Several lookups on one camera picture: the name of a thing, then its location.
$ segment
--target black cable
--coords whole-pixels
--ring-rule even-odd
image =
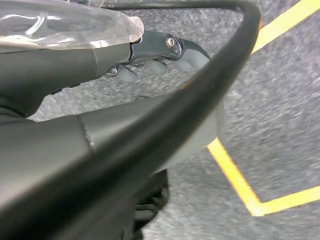
[[[103,201],[121,207],[187,140],[231,86],[254,48],[260,11],[235,0],[114,3],[112,10],[221,8],[243,12],[235,34],[190,84],[122,131],[94,158],[66,169],[0,215],[0,239],[47,239],[84,210]]]

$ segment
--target yellow floor marking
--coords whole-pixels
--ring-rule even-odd
[[[282,196],[262,203],[265,214],[272,214],[285,209],[314,202],[320,199],[320,186]]]
[[[235,192],[244,202],[248,210],[253,216],[263,216],[261,212],[260,201],[250,187],[245,178],[235,166],[227,151],[216,138],[208,146],[209,152],[217,160],[217,164],[222,169]]]
[[[254,53],[320,9],[320,0],[301,0],[259,32]]]
[[[320,0],[301,0],[262,28],[252,53],[261,49],[318,9],[320,9]],[[264,216],[320,200],[320,186],[317,186],[261,203],[218,138],[209,144],[208,149],[252,216]]]

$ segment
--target bolt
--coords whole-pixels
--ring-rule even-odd
[[[174,41],[173,37],[170,36],[167,38],[166,44],[167,44],[167,47],[170,49],[173,49],[176,46],[176,41]]]

